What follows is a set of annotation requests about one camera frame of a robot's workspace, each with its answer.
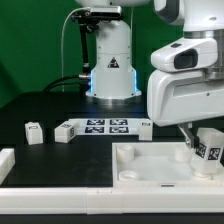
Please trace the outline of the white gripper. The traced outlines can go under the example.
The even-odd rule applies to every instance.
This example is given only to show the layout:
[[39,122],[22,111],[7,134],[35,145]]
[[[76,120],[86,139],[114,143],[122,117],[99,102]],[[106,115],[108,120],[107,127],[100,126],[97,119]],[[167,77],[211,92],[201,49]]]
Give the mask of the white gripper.
[[151,55],[148,116],[158,126],[179,124],[189,149],[199,147],[199,137],[187,122],[224,116],[224,79],[206,74],[217,60],[213,38],[181,38]]

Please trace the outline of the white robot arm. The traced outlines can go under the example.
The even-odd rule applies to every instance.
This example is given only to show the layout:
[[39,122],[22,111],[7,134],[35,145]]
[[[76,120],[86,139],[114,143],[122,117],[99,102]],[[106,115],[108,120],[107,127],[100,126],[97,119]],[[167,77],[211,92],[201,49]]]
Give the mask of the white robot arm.
[[183,37],[155,51],[151,63],[155,71],[148,80],[148,116],[158,126],[178,125],[193,147],[202,138],[194,136],[188,124],[224,115],[212,98],[224,96],[224,0],[76,0],[85,8],[84,17],[99,27],[99,56],[92,72],[92,94],[110,97],[101,85],[116,82],[118,94],[127,95],[134,80],[126,45],[112,45],[112,29],[118,25],[123,6],[154,2],[156,14],[168,24],[181,24]]

